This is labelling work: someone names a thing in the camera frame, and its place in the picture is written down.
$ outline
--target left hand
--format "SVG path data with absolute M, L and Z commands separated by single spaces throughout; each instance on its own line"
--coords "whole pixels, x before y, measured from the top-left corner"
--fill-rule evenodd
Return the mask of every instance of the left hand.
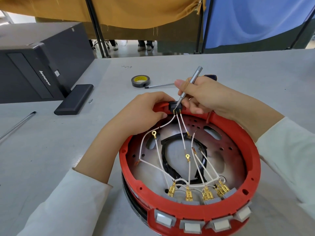
M 164 92 L 137 95 L 112 120 L 125 127 L 128 135 L 136 135 L 149 130 L 159 120 L 166 118 L 164 112 L 154 112 L 153 106 L 160 102 L 175 101 Z

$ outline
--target white table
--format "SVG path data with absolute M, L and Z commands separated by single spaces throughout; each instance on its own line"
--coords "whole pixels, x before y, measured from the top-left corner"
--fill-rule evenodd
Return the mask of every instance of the white table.
M 148 75 L 152 85 L 169 83 L 186 79 L 199 65 L 202 74 L 218 75 L 219 82 L 262 100 L 315 132 L 314 49 L 96 59 L 77 82 L 95 87 L 89 98 L 93 101 L 77 116 L 54 115 L 60 101 L 0 104 L 0 133 L 37 111 L 0 142 L 0 235 L 15 236 L 22 230 L 29 215 L 77 164 L 104 124 L 137 94 L 165 91 L 178 98 L 174 86 L 135 88 L 130 81 L 133 76 Z M 137 218 L 125 198 L 118 158 L 109 184 L 114 188 L 94 235 L 156 235 Z M 313 235 L 314 221 L 264 163 L 252 201 L 250 221 L 236 235 Z

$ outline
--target sneaker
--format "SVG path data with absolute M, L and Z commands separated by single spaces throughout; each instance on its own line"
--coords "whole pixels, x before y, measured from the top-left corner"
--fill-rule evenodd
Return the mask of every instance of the sneaker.
M 138 46 L 138 51 L 143 51 L 143 50 L 145 50 L 145 49 L 146 49 L 145 46 Z
M 153 45 L 151 45 L 151 46 L 150 46 L 150 45 L 148 45 L 148 46 L 147 46 L 147 50 L 152 50 L 153 48 L 154 48 L 154 46 L 153 46 Z

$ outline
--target yellow curtain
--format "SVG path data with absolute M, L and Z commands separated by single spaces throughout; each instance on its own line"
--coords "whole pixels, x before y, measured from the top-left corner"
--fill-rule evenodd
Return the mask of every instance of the yellow curtain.
M 100 24 L 132 29 L 146 29 L 174 22 L 200 8 L 200 0 L 92 2 Z M 0 10 L 50 19 L 91 21 L 85 0 L 0 0 Z

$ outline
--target red circular housing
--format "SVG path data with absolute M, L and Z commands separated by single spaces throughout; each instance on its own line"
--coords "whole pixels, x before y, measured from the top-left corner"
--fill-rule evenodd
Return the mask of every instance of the red circular housing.
M 168 103 L 156 104 L 153 108 L 155 112 L 165 112 L 167 114 L 173 114 L 168 109 Z M 220 129 L 222 129 L 238 146 L 242 153 L 246 164 L 246 179 L 243 184 L 237 189 L 237 191 L 230 197 L 210 205 L 183 205 L 177 202 L 170 201 L 160 195 L 152 192 L 142 181 L 136 180 L 127 164 L 126 154 L 128 152 L 128 143 L 131 140 L 130 136 L 122 145 L 119 151 L 120 165 L 122 168 L 125 182 L 129 189 L 133 192 L 135 200 L 141 207 L 147 211 L 147 224 L 157 233 L 165 236 L 187 236 L 187 235 L 216 235 L 226 236 L 231 235 L 238 231 L 248 220 L 240 222 L 234 219 L 230 220 L 231 229 L 215 232 L 213 229 L 205 227 L 202 228 L 201 234 L 187 234 L 183 229 L 179 228 L 181 220 L 196 220 L 204 221 L 205 225 L 211 220 L 222 218 L 225 216 L 234 215 L 238 210 L 244 207 L 251 198 L 258 187 L 261 165 L 258 150 L 247 134 L 236 122 L 220 117 L 219 115 L 211 112 L 210 114 L 193 115 L 188 109 L 183 107 L 182 113 L 185 115 L 192 115 L 207 122 L 213 123 Z M 175 225 L 171 228 L 163 226 L 155 221 L 154 210 L 171 215 L 176 218 Z

